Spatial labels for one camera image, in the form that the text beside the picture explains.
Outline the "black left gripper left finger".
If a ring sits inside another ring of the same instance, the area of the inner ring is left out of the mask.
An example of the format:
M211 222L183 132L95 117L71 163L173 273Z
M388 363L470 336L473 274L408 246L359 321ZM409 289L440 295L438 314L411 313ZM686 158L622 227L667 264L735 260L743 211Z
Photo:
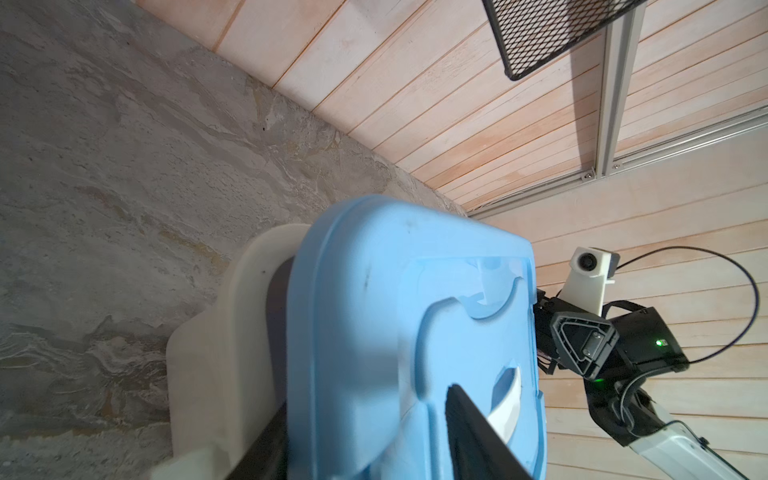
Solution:
M226 480L288 478L287 405L283 403Z

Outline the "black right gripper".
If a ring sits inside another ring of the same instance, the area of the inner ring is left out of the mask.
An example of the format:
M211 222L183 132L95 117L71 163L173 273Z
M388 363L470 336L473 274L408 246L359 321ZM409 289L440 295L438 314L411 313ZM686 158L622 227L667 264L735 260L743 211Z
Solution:
M547 375L569 370L587 381L688 369L688 358L655 308L624 300L607 307L625 313L606 319L539 290L533 305L539 368Z

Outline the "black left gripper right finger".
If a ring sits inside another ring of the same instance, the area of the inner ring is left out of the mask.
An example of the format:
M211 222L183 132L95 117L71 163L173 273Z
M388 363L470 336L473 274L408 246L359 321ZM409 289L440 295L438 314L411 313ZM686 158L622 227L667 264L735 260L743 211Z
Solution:
M445 418L455 479L531 479L458 384L448 388Z

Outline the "white plastic storage bin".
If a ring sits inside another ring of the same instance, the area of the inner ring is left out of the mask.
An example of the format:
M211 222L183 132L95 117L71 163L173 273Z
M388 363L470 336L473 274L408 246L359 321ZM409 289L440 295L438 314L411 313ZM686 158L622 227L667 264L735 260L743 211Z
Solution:
M225 271L215 302L179 326L166 347L173 456L151 479L223 479L277 412L284 338L267 316L268 291L298 252L306 224L251 240Z

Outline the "blue plastic bin lid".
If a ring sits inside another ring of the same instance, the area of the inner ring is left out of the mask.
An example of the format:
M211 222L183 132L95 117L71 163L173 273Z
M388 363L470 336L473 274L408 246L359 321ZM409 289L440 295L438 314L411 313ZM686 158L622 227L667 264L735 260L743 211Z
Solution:
M382 195L310 227L287 296L288 475L450 479L460 386L529 475L546 474L531 243Z

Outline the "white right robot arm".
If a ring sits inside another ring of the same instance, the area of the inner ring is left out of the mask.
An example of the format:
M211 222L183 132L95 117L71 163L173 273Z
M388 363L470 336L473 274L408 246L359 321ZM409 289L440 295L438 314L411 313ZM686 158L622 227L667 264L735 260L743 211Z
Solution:
M539 368L583 381L593 422L672 479L740 479L742 473L644 390L690 361L653 307L619 300L590 313L538 291L533 306Z

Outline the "black mesh wall basket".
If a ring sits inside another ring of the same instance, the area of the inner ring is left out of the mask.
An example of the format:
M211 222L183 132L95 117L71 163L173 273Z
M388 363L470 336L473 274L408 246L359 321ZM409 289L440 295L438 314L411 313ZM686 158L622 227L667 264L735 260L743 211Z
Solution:
M642 0L483 0L505 76L519 81Z

